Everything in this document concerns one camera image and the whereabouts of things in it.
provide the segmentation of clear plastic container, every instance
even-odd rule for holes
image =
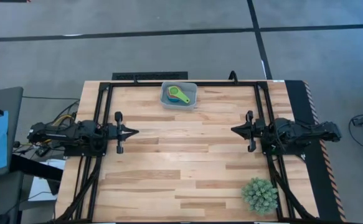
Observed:
[[[190,102],[186,104],[185,102],[179,100],[178,102],[171,102],[167,97],[167,88],[169,86],[178,86],[182,92],[188,96]],[[163,82],[161,89],[161,104],[163,108],[170,110],[193,110],[196,105],[198,86],[195,83],[183,83],[183,82]]]

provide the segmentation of succulent plant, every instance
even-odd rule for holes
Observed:
[[[274,188],[269,180],[252,178],[242,187],[243,200],[249,203],[250,211],[256,211],[259,215],[272,213],[278,207],[276,198],[278,189]]]

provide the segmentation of black metal frame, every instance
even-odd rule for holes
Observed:
[[[231,72],[231,74],[229,76],[229,80],[233,80],[233,81],[232,82],[231,81],[228,81],[228,82],[227,81],[224,81],[224,82],[191,82],[191,83],[195,83],[197,86],[252,86],[255,91],[255,98],[256,98],[256,102],[257,102],[259,117],[265,119],[262,100],[261,100],[261,96],[260,96],[260,89],[262,89],[264,92],[264,96],[265,96],[266,107],[268,109],[268,115],[270,118],[270,122],[272,122],[274,120],[274,114],[273,114],[273,109],[271,106],[270,93],[268,91],[267,82],[245,82],[245,81],[240,82],[240,81],[238,81],[238,78],[234,71]],[[110,102],[112,99],[113,89],[115,87],[161,86],[161,85],[162,85],[162,82],[137,82],[136,80],[134,82],[123,82],[123,83],[100,83],[98,96],[97,96],[97,103],[95,105],[95,112],[94,112],[94,118],[93,118],[94,121],[96,121],[98,123],[98,115],[100,114],[100,108],[101,108],[104,91],[108,91],[108,93],[106,96],[106,103],[105,103],[105,110],[104,110],[104,114],[103,114],[102,125],[106,125],[108,123],[108,116],[109,116],[109,110],[110,110],[110,104],[111,104]],[[280,175],[281,175],[282,181],[286,184],[286,186],[288,186],[288,179],[286,176],[285,163],[283,161],[283,157],[282,157],[282,155],[279,155],[277,157],[278,157],[277,161],[278,161],[278,165],[280,167]],[[267,158],[268,163],[273,162],[273,158],[271,155],[267,154],[266,158]],[[86,158],[86,162],[85,162],[84,170],[83,170],[83,174],[82,174],[82,186],[84,186],[87,183],[87,177],[88,177],[88,173],[90,170],[91,160],[92,160],[91,157]],[[102,157],[97,157],[93,172],[99,173],[100,167],[101,167],[101,162],[102,162]],[[268,170],[270,172],[270,176],[272,176],[271,182],[276,187],[277,186],[276,180],[273,178],[273,175],[271,175],[271,173],[274,172],[274,170],[271,169],[270,167],[268,168]],[[92,183],[92,191],[90,194],[90,201],[89,201],[89,206],[88,206],[87,220],[91,220],[91,221],[92,221],[93,213],[94,213],[95,199],[97,196],[97,188],[98,188],[98,175],[96,176],[95,180]],[[282,207],[281,207],[279,197],[277,198],[277,201],[278,201],[278,208],[276,209],[277,219],[281,220],[281,219],[283,219],[283,213],[282,213]],[[293,210],[291,202],[289,201],[288,198],[286,198],[286,201],[287,201],[287,206],[288,206],[289,217],[295,218],[295,212]],[[83,207],[83,200],[78,205],[78,208],[76,211],[76,216],[75,216],[76,220],[81,218],[82,207]]]

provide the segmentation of wooden table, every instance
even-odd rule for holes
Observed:
[[[98,86],[97,81],[85,82],[78,120],[93,119]],[[268,86],[275,118],[293,119],[285,83],[268,82]],[[116,153],[115,141],[108,146],[93,221],[276,220],[275,212],[265,216],[249,212],[241,199],[241,187],[251,178],[270,178],[261,146],[254,153],[248,152],[248,141],[230,130],[245,122],[248,110],[258,116],[253,88],[198,87],[197,106],[191,112],[163,109],[159,95],[160,87],[114,88],[109,122],[115,122],[115,111],[121,111],[125,125],[140,133],[125,142],[124,154]],[[318,216],[306,164],[296,156],[284,159],[292,192],[308,212]],[[78,163],[79,157],[66,161],[56,204],[58,215],[73,200]],[[280,197],[287,217],[283,193]],[[88,192],[83,217],[89,198]]]

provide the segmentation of green measuring cup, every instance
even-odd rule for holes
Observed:
[[[169,86],[168,91],[169,91],[170,96],[179,98],[180,100],[182,100],[185,103],[189,103],[190,100],[189,100],[188,96],[185,95],[181,91],[180,87],[178,87],[178,86]]]

